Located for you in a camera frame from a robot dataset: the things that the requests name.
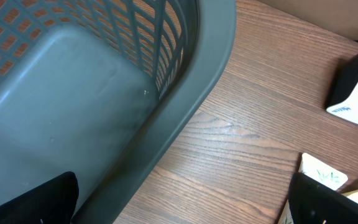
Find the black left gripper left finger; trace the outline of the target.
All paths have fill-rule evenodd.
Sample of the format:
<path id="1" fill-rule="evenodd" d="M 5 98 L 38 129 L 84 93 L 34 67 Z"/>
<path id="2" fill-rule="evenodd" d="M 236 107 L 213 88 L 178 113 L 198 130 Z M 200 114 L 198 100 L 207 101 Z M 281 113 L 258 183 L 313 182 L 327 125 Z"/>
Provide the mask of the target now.
<path id="1" fill-rule="evenodd" d="M 75 173 L 65 172 L 0 205 L 0 224 L 70 224 L 78 196 Z"/>

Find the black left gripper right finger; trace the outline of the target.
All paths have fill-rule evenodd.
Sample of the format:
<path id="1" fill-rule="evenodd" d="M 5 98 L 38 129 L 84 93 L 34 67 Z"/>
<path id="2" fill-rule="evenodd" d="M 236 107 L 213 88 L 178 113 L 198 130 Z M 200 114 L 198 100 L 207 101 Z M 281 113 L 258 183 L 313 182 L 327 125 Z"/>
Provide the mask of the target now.
<path id="1" fill-rule="evenodd" d="M 358 224 L 358 203 L 300 172 L 291 178 L 288 202 L 294 224 Z"/>

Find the white bamboo print tube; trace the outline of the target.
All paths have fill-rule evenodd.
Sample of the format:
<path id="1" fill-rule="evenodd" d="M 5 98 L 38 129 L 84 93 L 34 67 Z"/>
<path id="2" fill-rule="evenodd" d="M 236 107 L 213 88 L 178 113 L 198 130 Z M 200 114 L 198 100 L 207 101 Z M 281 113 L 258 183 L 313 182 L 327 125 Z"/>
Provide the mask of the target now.
<path id="1" fill-rule="evenodd" d="M 346 174 L 342 173 L 341 171 L 338 171 L 337 169 L 327 165 L 326 163 L 307 153 L 303 153 L 301 155 L 301 162 L 298 172 L 301 172 L 306 176 L 311 177 L 313 180 L 316 180 L 320 184 L 323 184 L 332 190 L 339 189 L 348 180 Z M 278 219 L 278 223 L 293 223 L 289 200 L 285 202 L 283 212 Z"/>

